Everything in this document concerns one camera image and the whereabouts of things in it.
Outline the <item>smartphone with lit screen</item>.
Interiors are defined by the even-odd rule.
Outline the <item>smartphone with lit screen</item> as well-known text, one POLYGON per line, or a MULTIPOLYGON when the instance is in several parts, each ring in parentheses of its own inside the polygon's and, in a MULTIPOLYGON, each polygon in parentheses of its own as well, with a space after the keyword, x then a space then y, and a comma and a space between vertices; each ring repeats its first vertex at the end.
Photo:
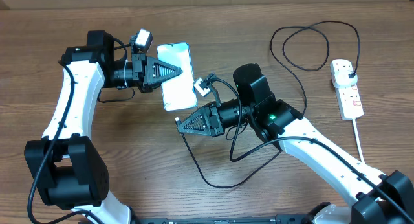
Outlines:
POLYGON ((157 56, 159 60, 182 70, 179 76, 161 85, 164 109, 177 111, 196 107, 197 96, 193 87, 190 46, 186 42, 158 45, 157 56))

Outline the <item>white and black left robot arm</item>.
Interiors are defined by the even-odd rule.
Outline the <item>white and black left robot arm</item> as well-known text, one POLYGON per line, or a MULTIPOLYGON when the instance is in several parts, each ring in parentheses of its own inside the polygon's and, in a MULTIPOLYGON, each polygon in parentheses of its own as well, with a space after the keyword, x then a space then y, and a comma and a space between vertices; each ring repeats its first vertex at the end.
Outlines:
POLYGON ((33 200, 82 215, 91 223, 138 223, 133 209, 109 189, 109 172, 91 140, 94 110, 104 88, 152 92, 182 73, 180 67, 147 55, 152 34, 139 30, 125 44, 104 30, 92 30, 84 46, 66 49, 60 60, 63 85, 54 115, 42 138, 27 142, 25 160, 33 200))

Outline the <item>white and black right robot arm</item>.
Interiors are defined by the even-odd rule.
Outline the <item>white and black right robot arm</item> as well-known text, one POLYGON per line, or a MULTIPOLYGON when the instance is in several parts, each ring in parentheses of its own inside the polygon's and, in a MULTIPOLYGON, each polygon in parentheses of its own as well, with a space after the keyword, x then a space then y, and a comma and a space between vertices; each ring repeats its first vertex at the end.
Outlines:
POLYGON ((324 137, 302 112, 277 99, 256 63, 234 71, 233 100, 213 102, 176 122, 182 136, 217 137, 248 124, 262 146, 273 145, 312 169, 346 202, 325 203, 304 223, 412 223, 413 183, 400 171, 385 174, 348 154, 324 137))

